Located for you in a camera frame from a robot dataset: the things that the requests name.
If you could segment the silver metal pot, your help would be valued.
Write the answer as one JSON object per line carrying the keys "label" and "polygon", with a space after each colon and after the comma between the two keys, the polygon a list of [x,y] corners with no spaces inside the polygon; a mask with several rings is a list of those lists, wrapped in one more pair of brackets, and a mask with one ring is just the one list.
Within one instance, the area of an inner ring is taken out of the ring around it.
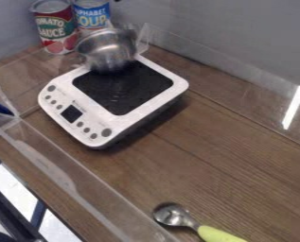
{"label": "silver metal pot", "polygon": [[135,61],[137,34],[133,29],[102,28],[83,36],[75,51],[83,57],[83,65],[98,73],[114,73]]}

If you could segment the white and black stove top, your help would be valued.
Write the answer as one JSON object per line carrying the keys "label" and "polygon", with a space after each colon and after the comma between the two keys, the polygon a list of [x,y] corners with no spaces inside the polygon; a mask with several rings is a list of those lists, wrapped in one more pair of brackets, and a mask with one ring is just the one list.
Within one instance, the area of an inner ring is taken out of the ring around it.
{"label": "white and black stove top", "polygon": [[101,74],[79,67],[55,77],[38,94],[38,105],[87,147],[111,146],[164,112],[189,82],[138,55],[125,71]]}

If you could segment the clear acrylic barrier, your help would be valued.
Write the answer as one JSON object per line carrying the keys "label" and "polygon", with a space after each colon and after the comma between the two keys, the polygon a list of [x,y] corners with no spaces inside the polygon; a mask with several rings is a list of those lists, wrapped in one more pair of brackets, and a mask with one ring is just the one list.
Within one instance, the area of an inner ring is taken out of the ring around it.
{"label": "clear acrylic barrier", "polygon": [[0,159],[87,242],[200,242],[153,221],[165,201],[247,242],[300,242],[300,85],[253,66],[236,78],[192,61],[204,46],[157,26],[137,43],[190,88],[103,150],[82,145],[36,102],[81,58],[31,45],[0,60]]}

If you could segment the alphabet soup can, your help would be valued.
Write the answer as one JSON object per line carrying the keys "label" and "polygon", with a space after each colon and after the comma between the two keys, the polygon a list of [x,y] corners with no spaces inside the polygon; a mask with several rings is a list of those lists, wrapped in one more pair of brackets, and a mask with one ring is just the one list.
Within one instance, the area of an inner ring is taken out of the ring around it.
{"label": "alphabet soup can", "polygon": [[73,0],[79,30],[95,30],[110,20],[109,0]]}

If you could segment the tomato sauce can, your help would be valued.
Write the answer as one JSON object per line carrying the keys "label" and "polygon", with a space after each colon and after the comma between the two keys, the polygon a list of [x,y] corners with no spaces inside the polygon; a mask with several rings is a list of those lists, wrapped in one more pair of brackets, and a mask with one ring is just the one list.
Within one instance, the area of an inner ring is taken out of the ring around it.
{"label": "tomato sauce can", "polygon": [[73,52],[78,30],[70,0],[35,0],[30,12],[45,50],[55,55]]}

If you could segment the blue chair frame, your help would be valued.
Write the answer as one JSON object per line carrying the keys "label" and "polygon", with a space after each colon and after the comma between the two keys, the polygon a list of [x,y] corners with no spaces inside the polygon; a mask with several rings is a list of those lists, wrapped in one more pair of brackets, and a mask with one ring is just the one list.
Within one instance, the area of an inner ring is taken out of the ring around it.
{"label": "blue chair frame", "polygon": [[[2,114],[14,116],[11,110],[0,104]],[[45,214],[46,206],[38,201],[28,221],[0,192],[0,227],[7,232],[0,232],[0,242],[49,242],[39,232]]]}

